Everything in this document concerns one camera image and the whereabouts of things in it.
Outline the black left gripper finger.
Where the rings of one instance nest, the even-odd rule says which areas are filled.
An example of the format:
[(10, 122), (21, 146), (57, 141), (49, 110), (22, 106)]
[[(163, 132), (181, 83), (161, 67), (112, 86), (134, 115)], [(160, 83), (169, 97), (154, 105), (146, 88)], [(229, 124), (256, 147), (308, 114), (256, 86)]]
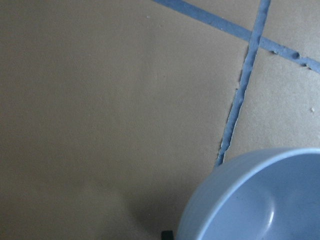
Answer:
[(173, 231), (164, 230), (161, 232), (161, 240), (173, 240)]

